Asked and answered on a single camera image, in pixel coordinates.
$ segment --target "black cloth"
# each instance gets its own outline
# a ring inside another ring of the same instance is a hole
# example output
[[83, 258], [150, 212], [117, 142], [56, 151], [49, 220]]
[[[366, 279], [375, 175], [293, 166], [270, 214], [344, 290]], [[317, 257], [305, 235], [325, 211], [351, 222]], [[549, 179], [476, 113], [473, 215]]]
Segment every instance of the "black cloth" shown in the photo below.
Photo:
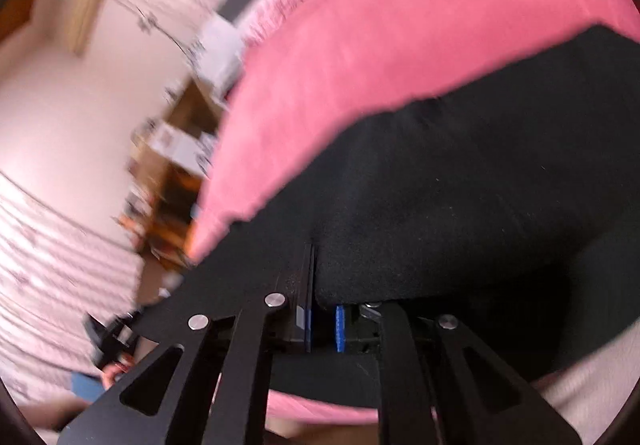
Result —
[[637, 225], [617, 225], [639, 197], [640, 46], [595, 26], [345, 129], [136, 329], [273, 287], [312, 241], [322, 306], [458, 314], [534, 378], [640, 316]]

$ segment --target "pink bedsheet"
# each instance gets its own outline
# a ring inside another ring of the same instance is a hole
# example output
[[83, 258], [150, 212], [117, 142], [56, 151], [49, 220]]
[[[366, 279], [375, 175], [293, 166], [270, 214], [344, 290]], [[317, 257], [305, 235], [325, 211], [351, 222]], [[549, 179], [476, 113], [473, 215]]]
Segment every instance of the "pink bedsheet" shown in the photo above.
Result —
[[[631, 0], [308, 0], [249, 51], [231, 97], [191, 256], [250, 219], [345, 126], [436, 97], [601, 22], [640, 40]], [[270, 415], [300, 419], [300, 406]], [[335, 421], [309, 402], [307, 421]], [[354, 421], [374, 419], [375, 411]]]

